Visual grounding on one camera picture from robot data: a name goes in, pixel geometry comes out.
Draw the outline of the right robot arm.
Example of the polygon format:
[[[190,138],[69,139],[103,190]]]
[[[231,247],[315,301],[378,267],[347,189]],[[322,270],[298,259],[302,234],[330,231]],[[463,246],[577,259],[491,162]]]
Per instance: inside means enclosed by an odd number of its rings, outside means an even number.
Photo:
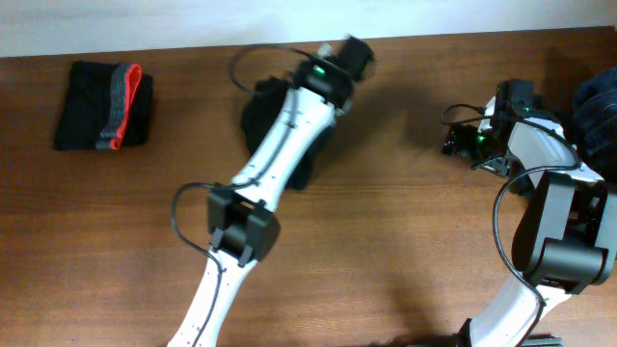
[[[509,272],[492,302],[454,335],[456,346],[558,346],[534,337],[554,307],[603,284],[616,258],[616,188],[587,166],[560,119],[539,109],[533,84],[510,79],[477,117],[442,118],[445,155],[505,178],[492,212]]]

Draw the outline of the black garment red band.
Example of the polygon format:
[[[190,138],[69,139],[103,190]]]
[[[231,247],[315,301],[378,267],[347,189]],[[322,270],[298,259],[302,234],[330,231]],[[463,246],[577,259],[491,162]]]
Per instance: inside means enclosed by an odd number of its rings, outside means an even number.
[[[71,65],[56,150],[119,150],[148,139],[153,78],[136,63]]]

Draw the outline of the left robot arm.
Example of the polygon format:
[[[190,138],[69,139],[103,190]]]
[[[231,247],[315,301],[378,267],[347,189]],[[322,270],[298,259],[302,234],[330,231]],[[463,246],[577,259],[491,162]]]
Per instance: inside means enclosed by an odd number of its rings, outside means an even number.
[[[281,225],[275,212],[303,158],[318,147],[352,105],[357,84],[375,55],[363,40],[348,37],[334,52],[323,44],[288,76],[247,89],[245,115],[270,125],[253,140],[252,157],[230,183],[203,183],[208,190],[206,267],[197,292],[170,340],[172,346],[214,346],[243,281],[273,249]]]

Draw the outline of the black t-shirt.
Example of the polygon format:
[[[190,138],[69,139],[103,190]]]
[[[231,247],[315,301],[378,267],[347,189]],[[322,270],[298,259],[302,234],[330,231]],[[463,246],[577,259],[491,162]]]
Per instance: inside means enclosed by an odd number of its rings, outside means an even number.
[[[251,155],[258,149],[270,127],[279,115],[289,87],[287,81],[276,77],[258,81],[256,92],[268,92],[265,96],[253,96],[246,104],[240,120],[240,128],[246,139],[246,146]],[[309,185],[318,154],[329,142],[334,129],[329,126],[312,142],[305,152],[293,174],[286,182],[285,188],[304,190]]]

